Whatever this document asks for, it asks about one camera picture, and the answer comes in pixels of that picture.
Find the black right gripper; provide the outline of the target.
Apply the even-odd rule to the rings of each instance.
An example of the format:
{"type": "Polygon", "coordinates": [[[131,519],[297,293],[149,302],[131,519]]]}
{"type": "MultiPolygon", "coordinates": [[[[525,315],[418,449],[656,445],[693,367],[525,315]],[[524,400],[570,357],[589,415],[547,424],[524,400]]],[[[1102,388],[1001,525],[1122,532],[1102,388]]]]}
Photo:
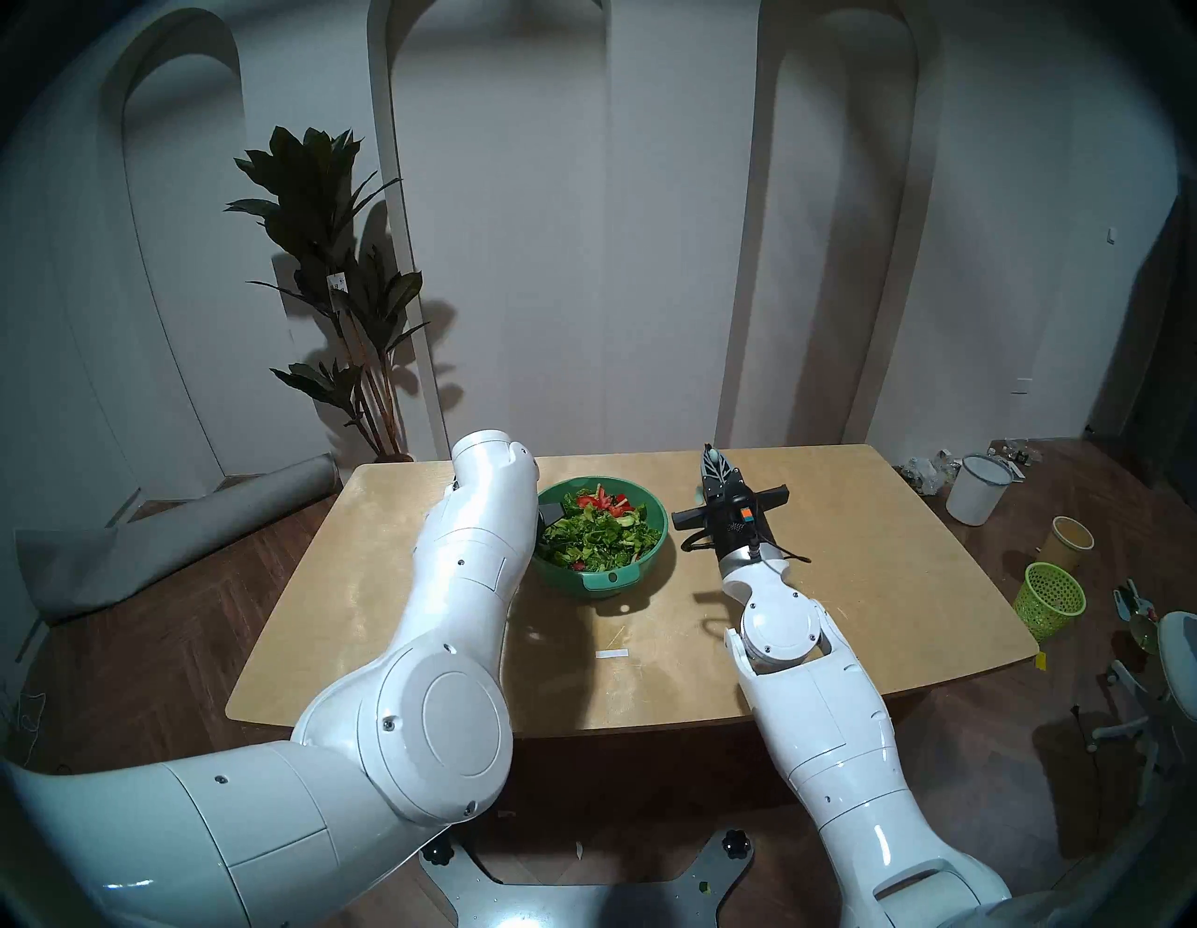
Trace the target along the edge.
{"type": "Polygon", "coordinates": [[[764,559],[786,559],[790,552],[776,541],[765,512],[785,505],[789,497],[785,484],[753,491],[717,448],[704,448],[695,491],[700,505],[672,512],[672,523],[676,530],[694,530],[682,541],[685,552],[713,550],[723,559],[757,548],[764,559]]]}

